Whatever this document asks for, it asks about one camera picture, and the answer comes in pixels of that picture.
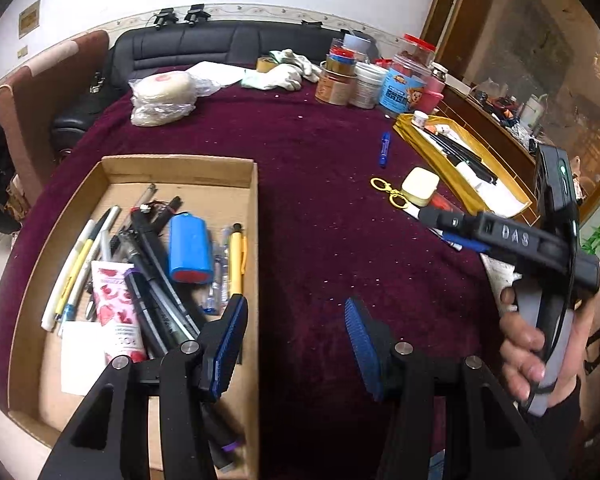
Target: cardboard box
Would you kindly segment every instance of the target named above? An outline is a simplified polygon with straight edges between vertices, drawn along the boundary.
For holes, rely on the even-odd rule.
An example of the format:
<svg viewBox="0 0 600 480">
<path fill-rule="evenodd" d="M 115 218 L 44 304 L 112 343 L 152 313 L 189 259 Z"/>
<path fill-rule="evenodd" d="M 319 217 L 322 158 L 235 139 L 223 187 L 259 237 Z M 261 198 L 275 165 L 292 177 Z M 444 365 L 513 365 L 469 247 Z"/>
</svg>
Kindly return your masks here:
<svg viewBox="0 0 600 480">
<path fill-rule="evenodd" d="M 40 328 L 40 319 L 56 277 L 75 239 L 89 218 L 98 219 L 112 205 L 126 212 L 155 183 L 154 200 L 179 195 L 181 211 L 205 219 L 214 239 L 224 226 L 240 222 L 248 242 L 244 294 L 249 322 L 228 391 L 219 401 L 227 420 L 243 434 L 246 444 L 237 452 L 238 467 L 220 478 L 255 480 L 258 477 L 258 171 L 252 160 L 195 155 L 108 156 L 80 184 L 60 215 L 42 249 L 27 284 L 11 346 L 8 415 L 23 430 L 53 447 L 82 397 L 60 389 L 61 340 Z M 77 320 L 84 319 L 88 297 L 83 295 Z M 159 399 L 149 406 L 149 458 L 152 469 L 162 469 Z M 161 474 L 152 471 L 152 477 Z"/>
</svg>

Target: maroon tablecloth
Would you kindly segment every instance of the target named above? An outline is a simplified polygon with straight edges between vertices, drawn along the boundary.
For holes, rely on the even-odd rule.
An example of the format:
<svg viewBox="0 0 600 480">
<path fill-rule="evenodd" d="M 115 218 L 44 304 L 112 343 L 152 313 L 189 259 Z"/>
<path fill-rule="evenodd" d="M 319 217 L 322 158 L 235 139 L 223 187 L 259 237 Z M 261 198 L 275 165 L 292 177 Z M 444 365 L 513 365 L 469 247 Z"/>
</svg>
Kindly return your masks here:
<svg viewBox="0 0 600 480">
<path fill-rule="evenodd" d="M 62 208 L 100 158 L 253 158 L 260 172 L 262 477 L 373 476 L 389 413 L 363 387 L 344 327 L 346 298 L 359 295 L 395 335 L 437 356 L 480 354 L 481 329 L 497 330 L 496 306 L 476 254 L 451 249 L 370 186 L 372 176 L 400 186 L 423 165 L 393 134 L 388 167 L 378 167 L 391 121 L 378 110 L 320 104 L 314 91 L 308 83 L 294 93 L 233 86 L 155 128 L 130 124 L 128 97 L 105 111 L 54 173 L 2 276 L 2 409 L 27 279 Z M 445 186 L 440 191 L 457 203 Z M 443 445 L 438 418 L 434 450 Z"/>
</svg>

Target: yellow tray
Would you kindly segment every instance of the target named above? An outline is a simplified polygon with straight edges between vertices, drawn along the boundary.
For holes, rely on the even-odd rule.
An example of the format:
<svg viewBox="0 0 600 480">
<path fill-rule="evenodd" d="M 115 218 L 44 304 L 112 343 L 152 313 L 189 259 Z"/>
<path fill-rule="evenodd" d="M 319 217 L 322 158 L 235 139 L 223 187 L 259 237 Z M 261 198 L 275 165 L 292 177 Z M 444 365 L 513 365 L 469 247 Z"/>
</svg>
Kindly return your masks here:
<svg viewBox="0 0 600 480">
<path fill-rule="evenodd" d="M 394 124 L 394 130 L 406 140 L 420 156 L 427 161 L 430 167 L 440 176 L 449 186 L 454 195 L 456 195 L 464 205 L 465 209 L 472 215 L 479 211 L 490 211 L 484 201 L 469 186 L 469 183 L 458 173 L 458 170 L 449 162 L 445 155 L 440 153 L 431 143 L 426 140 L 411 124 L 412 114 L 401 114 Z M 431 116 L 427 125 L 446 124 L 455 131 L 462 140 L 482 159 L 482 163 L 487 166 L 503 184 L 509 189 L 512 195 L 521 203 L 525 204 L 526 210 L 531 205 L 531 198 L 516 183 L 510 173 L 491 155 L 478 140 L 475 139 L 467 130 L 455 121 L 444 117 Z"/>
</svg>

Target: blue battery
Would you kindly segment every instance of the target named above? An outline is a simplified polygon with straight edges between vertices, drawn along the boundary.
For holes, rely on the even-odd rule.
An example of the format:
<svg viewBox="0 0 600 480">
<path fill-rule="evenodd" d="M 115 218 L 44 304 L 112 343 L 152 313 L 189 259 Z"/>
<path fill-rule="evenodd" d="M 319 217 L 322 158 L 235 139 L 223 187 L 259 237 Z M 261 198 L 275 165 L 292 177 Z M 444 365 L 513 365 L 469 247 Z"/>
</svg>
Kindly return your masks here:
<svg viewBox="0 0 600 480">
<path fill-rule="evenodd" d="M 180 213 L 169 222 L 169 274 L 176 282 L 212 281 L 211 244 L 202 218 Z"/>
</svg>

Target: blue pen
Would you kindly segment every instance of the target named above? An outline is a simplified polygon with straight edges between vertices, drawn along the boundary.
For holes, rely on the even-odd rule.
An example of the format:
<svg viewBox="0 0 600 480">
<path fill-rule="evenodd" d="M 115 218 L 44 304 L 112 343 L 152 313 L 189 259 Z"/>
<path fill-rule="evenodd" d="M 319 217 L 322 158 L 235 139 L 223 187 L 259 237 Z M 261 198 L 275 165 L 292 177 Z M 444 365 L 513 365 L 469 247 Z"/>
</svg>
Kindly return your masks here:
<svg viewBox="0 0 600 480">
<path fill-rule="evenodd" d="M 389 155 L 389 143 L 391 142 L 391 132 L 382 134 L 382 149 L 380 150 L 380 159 L 378 164 L 381 168 L 386 168 L 386 160 Z"/>
<path fill-rule="evenodd" d="M 477 253 L 485 253 L 491 248 L 483 244 L 481 242 L 477 242 L 476 240 L 468 240 L 467 238 L 462 238 L 461 236 L 455 235 L 453 233 L 442 233 L 442 239 L 451 242 L 453 244 L 460 244 L 462 247 L 466 247 L 467 249 L 471 249 Z"/>
</svg>

